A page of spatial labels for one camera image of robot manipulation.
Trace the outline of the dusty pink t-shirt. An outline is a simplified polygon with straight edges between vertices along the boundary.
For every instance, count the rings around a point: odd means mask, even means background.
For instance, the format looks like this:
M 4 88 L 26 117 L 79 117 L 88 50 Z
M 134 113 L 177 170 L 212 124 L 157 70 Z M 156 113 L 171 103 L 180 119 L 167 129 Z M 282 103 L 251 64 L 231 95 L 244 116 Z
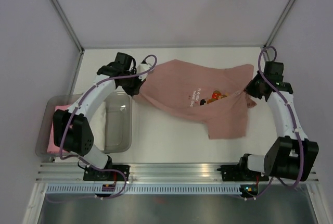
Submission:
M 134 99 L 205 124 L 210 140 L 242 138 L 256 106 L 245 91 L 253 72 L 251 64 L 218 69 L 175 59 L 157 65 Z

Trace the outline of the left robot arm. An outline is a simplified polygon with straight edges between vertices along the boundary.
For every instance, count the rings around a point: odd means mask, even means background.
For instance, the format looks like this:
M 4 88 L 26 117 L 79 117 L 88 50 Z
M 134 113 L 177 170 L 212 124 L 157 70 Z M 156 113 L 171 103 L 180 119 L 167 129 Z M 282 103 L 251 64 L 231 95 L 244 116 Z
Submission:
M 92 86 L 67 109 L 53 114 L 54 144 L 62 160 L 78 158 L 92 168 L 102 180 L 113 176 L 111 159 L 94 144 L 90 121 L 105 99 L 121 87 L 129 96 L 137 95 L 146 77 L 155 67 L 147 60 L 136 60 L 118 52 L 114 61 L 98 69 Z

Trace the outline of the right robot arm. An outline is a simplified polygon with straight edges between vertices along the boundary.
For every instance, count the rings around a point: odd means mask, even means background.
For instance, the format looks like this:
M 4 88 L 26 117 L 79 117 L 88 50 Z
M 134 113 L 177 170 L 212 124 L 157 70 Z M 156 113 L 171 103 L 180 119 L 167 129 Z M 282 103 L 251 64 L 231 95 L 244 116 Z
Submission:
M 260 172 L 269 177 L 306 181 L 319 152 L 318 144 L 309 140 L 300 125 L 293 89 L 283 81 L 283 70 L 283 63 L 268 61 L 245 89 L 249 95 L 267 102 L 277 139 L 265 155 L 244 154 L 237 167 L 244 180 Z

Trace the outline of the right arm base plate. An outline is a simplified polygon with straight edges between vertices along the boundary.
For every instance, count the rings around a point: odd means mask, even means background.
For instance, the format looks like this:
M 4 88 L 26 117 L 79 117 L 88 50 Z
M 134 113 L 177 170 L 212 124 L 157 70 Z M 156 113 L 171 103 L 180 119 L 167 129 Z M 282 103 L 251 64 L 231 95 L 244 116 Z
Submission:
M 217 171 L 224 182 L 268 182 L 269 177 L 260 172 L 243 169 L 239 165 L 221 165 Z

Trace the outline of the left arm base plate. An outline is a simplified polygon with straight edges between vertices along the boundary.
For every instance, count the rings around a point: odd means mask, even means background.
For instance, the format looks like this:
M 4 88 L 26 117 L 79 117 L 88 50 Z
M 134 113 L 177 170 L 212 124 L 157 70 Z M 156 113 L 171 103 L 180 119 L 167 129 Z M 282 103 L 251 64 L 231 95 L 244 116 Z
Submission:
M 118 170 L 122 172 L 126 179 L 128 179 L 130 175 L 130 166 L 129 165 L 115 165 L 113 164 L 110 168 L 107 169 L 113 169 L 114 171 L 98 171 L 93 168 L 87 168 L 85 167 L 83 180 L 84 181 L 124 181 L 124 178 L 122 175 L 120 175 L 118 172 L 115 172 L 115 170 Z

